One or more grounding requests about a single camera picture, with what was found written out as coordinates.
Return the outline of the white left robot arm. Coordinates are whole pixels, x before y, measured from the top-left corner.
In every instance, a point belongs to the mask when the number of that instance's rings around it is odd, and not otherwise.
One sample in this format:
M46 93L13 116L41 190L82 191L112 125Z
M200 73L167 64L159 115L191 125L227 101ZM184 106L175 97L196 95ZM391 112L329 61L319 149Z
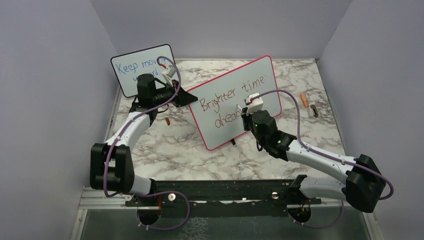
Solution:
M161 88L160 80L150 73L137 77L137 100L125 123L105 143L95 143L90 150L90 187L103 190L107 197L116 194L135 194L144 205L157 200L152 179L135 174L132 149L139 138L153 125L159 108L172 104L177 108L194 103L198 98L168 79Z

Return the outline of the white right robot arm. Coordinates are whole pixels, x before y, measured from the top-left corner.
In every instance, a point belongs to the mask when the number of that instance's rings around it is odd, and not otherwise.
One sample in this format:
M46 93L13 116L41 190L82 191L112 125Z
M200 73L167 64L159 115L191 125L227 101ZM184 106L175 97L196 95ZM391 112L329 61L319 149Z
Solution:
M300 204L312 198L343 200L365 213L372 213L386 186L374 160L361 154L359 157L339 156L301 144L291 134L278 130L276 120L267 110L251 114L247 108L241 113L243 128L250 131L270 156L287 162L299 163L329 175L329 178L297 177L288 190L289 199Z

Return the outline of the pink framed whiteboard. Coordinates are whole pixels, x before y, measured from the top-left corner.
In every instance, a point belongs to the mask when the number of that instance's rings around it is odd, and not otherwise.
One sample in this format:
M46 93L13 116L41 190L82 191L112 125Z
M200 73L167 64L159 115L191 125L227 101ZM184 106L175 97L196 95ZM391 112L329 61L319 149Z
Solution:
M207 150L213 151L245 133L237 105L254 93L263 96L263 109L276 117L282 112L272 58L269 55L250 61L199 84L187 92L198 101L189 104L194 122Z

